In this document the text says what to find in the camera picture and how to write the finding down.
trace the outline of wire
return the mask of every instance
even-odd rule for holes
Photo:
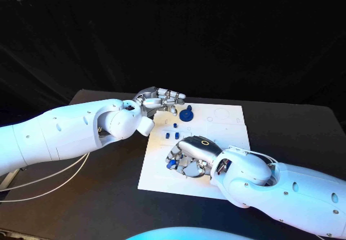
[[[234,148],[237,148],[237,149],[240,149],[240,150],[243,150],[243,151],[245,151],[245,152],[248,152],[248,153],[251,153],[251,154],[258,154],[258,155],[267,157],[268,160],[271,161],[271,163],[273,163],[273,162],[279,163],[279,161],[277,161],[271,156],[268,156],[268,155],[266,155],[266,154],[263,154],[263,153],[260,153],[260,152],[257,152],[257,151],[251,151],[251,150],[243,149],[243,148],[240,148],[240,147],[237,147],[237,146],[234,146],[234,145],[230,145],[230,146],[234,147]]]
[[[33,197],[29,197],[29,198],[25,198],[25,199],[18,199],[18,200],[5,200],[5,201],[0,201],[0,203],[22,202],[22,201],[26,201],[26,200],[36,199],[36,198],[45,196],[46,194],[49,194],[51,192],[54,192],[57,189],[59,189],[59,188],[71,181],[71,179],[75,177],[75,175],[78,174],[83,166],[85,165],[85,162],[87,162],[87,159],[88,159],[88,157],[90,157],[90,154],[91,154],[91,153],[87,154],[87,158],[85,158],[85,160],[84,160],[84,162],[83,162],[83,164],[81,164],[81,167],[78,168],[77,172],[74,173],[72,177],[71,177],[71,178],[65,181],[65,183],[61,184],[55,189],[52,189],[51,191],[45,192],[44,194],[41,194],[41,195],[38,195],[38,196],[33,196]]]
[[[57,172],[55,174],[52,174],[52,175],[49,175],[49,176],[46,176],[46,177],[35,180],[35,181],[31,181],[29,183],[25,183],[25,184],[22,184],[22,185],[19,185],[19,186],[5,188],[5,189],[0,190],[0,192],[9,191],[9,190],[12,190],[12,189],[22,188],[22,187],[25,187],[25,186],[28,186],[28,185],[31,185],[31,184],[35,184],[36,182],[39,182],[39,181],[42,181],[42,180],[45,180],[45,179],[49,179],[49,178],[54,177],[55,175],[61,174],[64,171],[67,171],[70,168],[72,168],[72,167],[81,162],[81,160],[84,159],[84,157],[87,156],[87,154],[84,154],[84,155],[81,156],[81,158],[77,160],[77,162],[72,163],[67,168],[64,168],[64,169],[62,169],[59,172]]]
[[[315,234],[316,235],[316,234]],[[316,237],[319,238],[319,239],[322,239],[322,240],[326,240],[325,238],[322,238],[319,235],[316,235]]]

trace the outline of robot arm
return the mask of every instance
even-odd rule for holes
[[[166,162],[188,177],[211,175],[211,184],[240,208],[256,207],[309,233],[346,239],[346,181],[300,166],[267,164],[247,150],[222,150],[201,136],[176,144]]]
[[[75,158],[139,130],[149,136],[156,111],[185,104],[186,96],[150,87],[133,100],[107,99],[58,107],[33,119],[0,128],[0,176],[39,162]]]

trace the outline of black table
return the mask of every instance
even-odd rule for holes
[[[81,90],[71,104],[111,98],[129,100],[133,96]],[[241,105],[251,149],[280,162],[345,179],[346,135],[328,107],[206,98],[188,98],[186,102]],[[253,207],[243,209],[227,200],[139,190],[147,142],[149,138],[136,132],[129,139],[90,154],[81,172],[61,189],[38,199],[3,203],[0,229],[55,240],[126,239],[149,230],[176,226],[209,228],[264,240],[318,239]],[[29,166],[15,184],[45,177],[74,161]],[[28,198],[49,191],[77,168],[10,191],[6,199]]]

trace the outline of black backdrop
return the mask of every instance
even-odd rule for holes
[[[345,123],[346,15],[329,2],[0,0],[0,124],[80,89],[332,107]]]

